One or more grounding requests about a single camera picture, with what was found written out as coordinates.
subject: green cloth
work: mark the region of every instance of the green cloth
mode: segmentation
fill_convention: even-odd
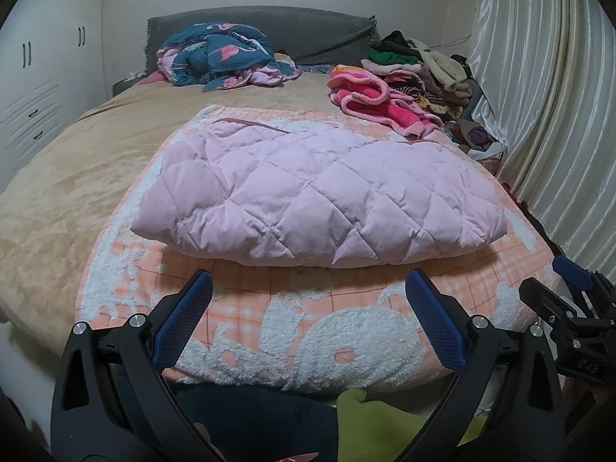
[[[426,419],[382,401],[368,401],[366,392],[349,389],[336,401],[338,462],[393,462],[420,431]],[[460,444],[481,433],[486,417],[475,417]]]
[[[379,52],[375,49],[368,49],[368,57],[370,60],[382,64],[383,66],[391,66],[393,64],[417,64],[417,57],[412,55],[394,54],[393,52]]]

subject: drawer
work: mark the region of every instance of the drawer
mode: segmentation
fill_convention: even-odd
[[[64,128],[60,109],[53,109],[42,115],[38,122],[8,146],[8,152],[18,168],[23,167],[32,157],[49,144]]]
[[[51,84],[50,88],[44,90],[35,98],[8,116],[2,123],[3,139],[7,146],[21,138],[23,134],[31,131],[32,126],[47,116],[53,110],[59,109],[56,85]]]

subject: curtain fold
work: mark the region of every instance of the curtain fold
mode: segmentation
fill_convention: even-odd
[[[616,31],[597,0],[482,0],[474,117],[499,173],[565,253],[616,281]]]

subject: wire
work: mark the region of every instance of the wire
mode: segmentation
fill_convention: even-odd
[[[469,34],[467,37],[460,37],[455,39],[452,42],[449,42],[447,44],[443,44],[443,45],[435,45],[433,47],[430,47],[431,49],[448,49],[449,47],[457,47],[458,45],[462,45],[464,42],[466,42],[470,37],[472,36],[472,34]]]

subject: blue gripper pad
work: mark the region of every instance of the blue gripper pad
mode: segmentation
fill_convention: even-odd
[[[590,292],[593,289],[593,278],[591,274],[582,269],[575,262],[572,262],[567,257],[554,257],[552,261],[552,269],[568,283],[584,292]]]
[[[212,276],[207,271],[202,272],[156,333],[152,362],[159,372],[176,365],[197,323],[208,308],[213,291]]]
[[[440,363],[460,372],[466,366],[464,338],[440,303],[439,291],[423,272],[414,269],[407,275],[406,292]]]

